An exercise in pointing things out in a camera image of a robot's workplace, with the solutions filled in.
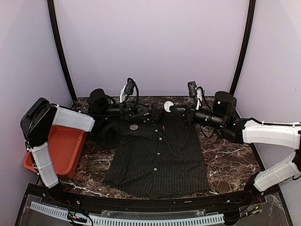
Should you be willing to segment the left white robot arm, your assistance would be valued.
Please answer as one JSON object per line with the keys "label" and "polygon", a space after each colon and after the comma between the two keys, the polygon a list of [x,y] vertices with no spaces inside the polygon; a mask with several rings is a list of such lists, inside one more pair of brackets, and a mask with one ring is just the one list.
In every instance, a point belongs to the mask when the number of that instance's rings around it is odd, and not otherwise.
{"label": "left white robot arm", "polygon": [[25,146],[43,185],[50,189],[48,198],[56,205],[66,202],[66,194],[58,187],[59,177],[72,177],[79,161],[82,138],[95,130],[101,119],[108,117],[126,121],[152,121],[154,108],[136,101],[115,103],[106,95],[88,98],[88,113],[39,98],[21,119]]}

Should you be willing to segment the black pinstriped shirt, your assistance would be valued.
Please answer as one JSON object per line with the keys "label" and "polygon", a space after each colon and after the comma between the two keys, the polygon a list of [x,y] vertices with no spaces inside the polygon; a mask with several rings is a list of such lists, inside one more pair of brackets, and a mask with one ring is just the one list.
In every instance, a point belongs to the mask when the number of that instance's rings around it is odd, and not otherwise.
{"label": "black pinstriped shirt", "polygon": [[[133,124],[139,128],[131,130]],[[151,199],[209,189],[196,129],[175,114],[163,112],[150,124],[111,119],[99,138],[117,147],[103,179],[106,185]]]}

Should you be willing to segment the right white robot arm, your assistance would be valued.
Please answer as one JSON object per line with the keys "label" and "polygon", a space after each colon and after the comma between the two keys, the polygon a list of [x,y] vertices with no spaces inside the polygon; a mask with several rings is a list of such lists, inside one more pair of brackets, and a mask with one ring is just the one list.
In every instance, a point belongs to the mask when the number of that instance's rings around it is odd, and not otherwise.
{"label": "right white robot arm", "polygon": [[214,106],[211,110],[195,105],[174,105],[167,101],[166,112],[179,114],[187,125],[199,124],[219,131],[221,136],[237,144],[269,144],[292,148],[294,151],[279,163],[267,170],[252,175],[240,193],[240,200],[250,204],[258,195],[268,188],[290,178],[301,177],[301,124],[271,123],[258,121],[255,118],[238,118],[233,107]]}

